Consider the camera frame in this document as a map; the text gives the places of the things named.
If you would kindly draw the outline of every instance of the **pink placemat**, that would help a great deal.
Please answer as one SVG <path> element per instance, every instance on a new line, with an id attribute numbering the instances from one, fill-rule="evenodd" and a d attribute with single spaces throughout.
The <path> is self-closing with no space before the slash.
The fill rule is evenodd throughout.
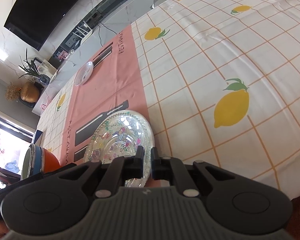
<path id="1" fill-rule="evenodd" d="M 149 120 L 131 26 L 90 60 L 94 61 L 107 46 L 112 46 L 112 52 L 95 67 L 84 85 L 73 88 L 63 130 L 62 166 L 83 162 L 82 156 L 92 136 L 91 128 L 95 130 L 96 123 L 111 113 L 131 109 Z"/>

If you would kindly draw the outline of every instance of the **glass plate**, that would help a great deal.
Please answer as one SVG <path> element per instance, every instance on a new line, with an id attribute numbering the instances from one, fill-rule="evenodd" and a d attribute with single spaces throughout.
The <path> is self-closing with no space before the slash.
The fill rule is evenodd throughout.
<path id="1" fill-rule="evenodd" d="M 126 181 L 127 187 L 144 187 L 150 175 L 150 152 L 154 136 L 148 121 L 139 113 L 123 110 L 110 115 L 97 128 L 84 154 L 84 162 L 93 159 L 110 163 L 116 157 L 135 155 L 137 147 L 145 149 L 143 178 Z"/>

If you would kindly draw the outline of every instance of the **blue cloth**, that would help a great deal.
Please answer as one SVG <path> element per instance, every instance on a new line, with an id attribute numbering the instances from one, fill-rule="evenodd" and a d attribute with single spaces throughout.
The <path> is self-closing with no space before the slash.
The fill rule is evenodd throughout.
<path id="1" fill-rule="evenodd" d="M 7 171 L 11 171 L 13 173 L 18 173 L 20 171 L 19 167 L 17 166 L 17 161 L 16 160 L 13 160 L 9 163 L 6 163 L 5 169 Z"/>

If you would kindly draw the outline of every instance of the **black tv screen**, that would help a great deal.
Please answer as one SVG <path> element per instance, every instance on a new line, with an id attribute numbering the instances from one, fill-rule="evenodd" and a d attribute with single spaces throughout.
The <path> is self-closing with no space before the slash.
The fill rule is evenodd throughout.
<path id="1" fill-rule="evenodd" d="M 50 33 L 78 0 L 16 0 L 5 27 L 40 50 Z"/>

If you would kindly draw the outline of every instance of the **table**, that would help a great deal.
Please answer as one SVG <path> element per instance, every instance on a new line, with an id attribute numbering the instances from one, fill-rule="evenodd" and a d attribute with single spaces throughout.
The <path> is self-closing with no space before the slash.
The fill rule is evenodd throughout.
<path id="1" fill-rule="evenodd" d="M 62 165 L 81 163 L 101 121 L 131 109 L 161 155 L 300 195 L 300 0 L 167 0 L 90 60 L 102 57 L 39 120 Z"/>

